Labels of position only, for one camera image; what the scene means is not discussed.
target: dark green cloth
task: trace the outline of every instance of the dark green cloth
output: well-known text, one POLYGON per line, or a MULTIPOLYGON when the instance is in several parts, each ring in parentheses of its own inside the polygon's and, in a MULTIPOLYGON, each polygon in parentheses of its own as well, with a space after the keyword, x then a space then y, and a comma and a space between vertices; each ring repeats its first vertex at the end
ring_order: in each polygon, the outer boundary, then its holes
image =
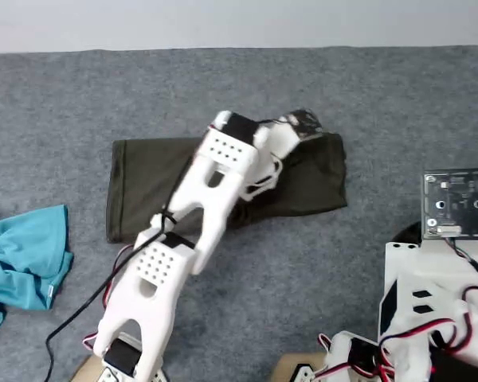
MULTIPOLYGON (((133 139, 113 142, 106 229, 111 243, 132 242, 149 226, 168 197, 185 160, 200 138, 133 139)), ((345 151, 338 134, 302 142, 283 160, 275 189, 250 202, 240 200, 228 228, 273 216, 302 216, 338 209, 345 199, 345 151)), ((179 231, 200 228, 198 214, 178 224, 179 231)))

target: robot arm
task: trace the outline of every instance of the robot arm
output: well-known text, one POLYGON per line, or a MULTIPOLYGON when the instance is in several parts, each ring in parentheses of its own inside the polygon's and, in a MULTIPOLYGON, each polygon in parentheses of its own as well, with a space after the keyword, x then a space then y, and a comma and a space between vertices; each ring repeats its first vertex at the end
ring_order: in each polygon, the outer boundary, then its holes
POLYGON ((174 192, 167 214, 152 218, 151 227, 138 235, 135 248, 164 225, 163 234, 131 259, 100 321, 93 350, 118 381, 153 380, 163 364, 179 293, 187 277, 198 275, 206 266, 233 206, 240 197, 248 201, 276 187, 281 159, 320 129, 307 111, 294 111, 266 123, 230 111, 217 115, 174 192), (202 232, 196 244, 171 232, 175 222, 200 207, 202 232), (135 346, 120 337, 121 327, 129 320, 140 326, 141 351, 139 343, 135 346))

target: gray carpet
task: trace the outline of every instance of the gray carpet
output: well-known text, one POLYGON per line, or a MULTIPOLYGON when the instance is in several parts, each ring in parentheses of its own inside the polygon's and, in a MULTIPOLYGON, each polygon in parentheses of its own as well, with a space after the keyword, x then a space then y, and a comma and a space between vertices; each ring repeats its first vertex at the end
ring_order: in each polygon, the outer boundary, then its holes
MULTIPOLYGON (((384 244, 418 219, 421 169, 478 166, 478 47, 0 56, 0 219, 65 203, 75 255, 52 310, 8 309, 0 381, 42 380, 45 336, 109 272, 113 140, 200 135, 222 109, 297 107, 343 136, 349 206, 227 233, 179 299, 172 382, 266 380, 282 353, 317 350, 319 331, 374 338, 384 244)), ((93 304, 55 340, 53 380, 87 355, 80 340, 101 314, 93 304)))

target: teal shirt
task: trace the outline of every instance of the teal shirt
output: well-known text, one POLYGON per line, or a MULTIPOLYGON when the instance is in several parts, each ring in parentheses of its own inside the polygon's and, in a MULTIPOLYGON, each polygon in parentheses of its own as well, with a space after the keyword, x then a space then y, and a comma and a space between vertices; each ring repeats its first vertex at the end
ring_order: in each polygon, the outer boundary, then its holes
POLYGON ((0 220, 2 304, 47 310, 72 262, 67 252, 67 208, 58 205, 0 220))

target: controller board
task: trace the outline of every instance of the controller board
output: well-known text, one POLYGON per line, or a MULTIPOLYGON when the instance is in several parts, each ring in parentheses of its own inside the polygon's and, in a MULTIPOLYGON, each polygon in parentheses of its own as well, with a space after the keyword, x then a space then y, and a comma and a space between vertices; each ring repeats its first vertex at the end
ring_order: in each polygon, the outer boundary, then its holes
POLYGON ((429 170, 422 181, 423 238, 478 240, 478 169, 429 170))

